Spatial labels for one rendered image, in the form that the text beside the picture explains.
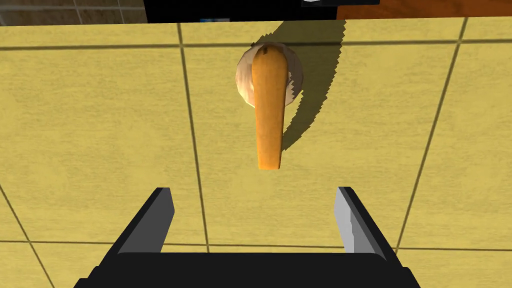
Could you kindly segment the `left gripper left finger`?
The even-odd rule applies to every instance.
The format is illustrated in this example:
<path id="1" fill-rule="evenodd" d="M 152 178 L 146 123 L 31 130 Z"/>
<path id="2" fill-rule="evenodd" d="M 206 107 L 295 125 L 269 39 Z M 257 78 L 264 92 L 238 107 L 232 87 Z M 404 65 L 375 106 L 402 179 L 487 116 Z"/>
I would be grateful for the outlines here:
<path id="1" fill-rule="evenodd" d="M 156 188 L 107 253 L 159 253 L 174 214 L 170 188 Z"/>

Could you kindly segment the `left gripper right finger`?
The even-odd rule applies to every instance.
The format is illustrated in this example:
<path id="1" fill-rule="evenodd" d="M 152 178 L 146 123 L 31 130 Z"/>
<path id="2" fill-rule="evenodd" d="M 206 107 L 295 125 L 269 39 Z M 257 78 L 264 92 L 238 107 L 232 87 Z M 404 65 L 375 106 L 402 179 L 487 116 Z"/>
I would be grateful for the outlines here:
<path id="1" fill-rule="evenodd" d="M 396 255 L 352 188 L 337 188 L 334 217 L 345 252 Z"/>

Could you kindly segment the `orange wooden spoon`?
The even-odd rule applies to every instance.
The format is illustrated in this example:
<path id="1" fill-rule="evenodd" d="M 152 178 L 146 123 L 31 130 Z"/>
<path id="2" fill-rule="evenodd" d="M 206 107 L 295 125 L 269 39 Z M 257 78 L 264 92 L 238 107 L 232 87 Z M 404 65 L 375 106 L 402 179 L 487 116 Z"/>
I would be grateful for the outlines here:
<path id="1" fill-rule="evenodd" d="M 303 67 L 297 54 L 277 42 L 254 44 L 236 66 L 239 95 L 255 109 L 258 167 L 281 166 L 285 107 L 302 90 Z"/>

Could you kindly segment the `brown wooden cabinet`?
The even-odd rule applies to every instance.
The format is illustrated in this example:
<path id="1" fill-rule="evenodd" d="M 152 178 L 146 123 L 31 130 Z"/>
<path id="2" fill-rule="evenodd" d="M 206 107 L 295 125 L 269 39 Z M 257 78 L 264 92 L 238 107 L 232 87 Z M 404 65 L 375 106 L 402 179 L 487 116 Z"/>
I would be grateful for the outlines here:
<path id="1" fill-rule="evenodd" d="M 380 0 L 343 5 L 338 20 L 512 17 L 512 0 Z"/>

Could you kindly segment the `black appliance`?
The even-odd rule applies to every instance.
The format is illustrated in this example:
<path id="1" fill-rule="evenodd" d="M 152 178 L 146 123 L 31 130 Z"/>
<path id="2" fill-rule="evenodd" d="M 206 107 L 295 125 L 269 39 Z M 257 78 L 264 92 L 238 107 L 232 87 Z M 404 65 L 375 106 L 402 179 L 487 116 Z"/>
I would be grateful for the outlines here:
<path id="1" fill-rule="evenodd" d="M 374 6 L 380 0 L 143 0 L 155 23 L 334 20 L 339 6 Z"/>

